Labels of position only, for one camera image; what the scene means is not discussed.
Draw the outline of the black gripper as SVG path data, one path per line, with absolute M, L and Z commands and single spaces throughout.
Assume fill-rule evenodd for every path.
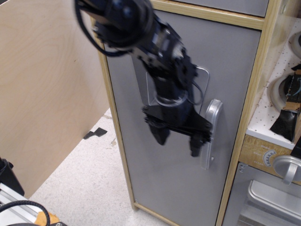
M 142 111 L 145 121 L 160 145 L 166 143 L 170 131 L 190 136 L 192 157 L 198 157 L 204 143 L 210 141 L 211 123 L 200 116 L 193 103 L 194 95 L 185 93 L 172 103 L 158 102 L 158 105 L 146 105 Z

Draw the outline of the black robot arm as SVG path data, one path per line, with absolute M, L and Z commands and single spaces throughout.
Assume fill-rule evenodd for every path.
M 211 140 L 212 125 L 194 106 L 197 67 L 180 36 L 154 13 L 148 0 L 77 0 L 77 21 L 94 47 L 108 57 L 137 57 L 155 85 L 156 105 L 146 105 L 145 121 L 160 145 L 170 132 L 190 137 L 193 157 Z

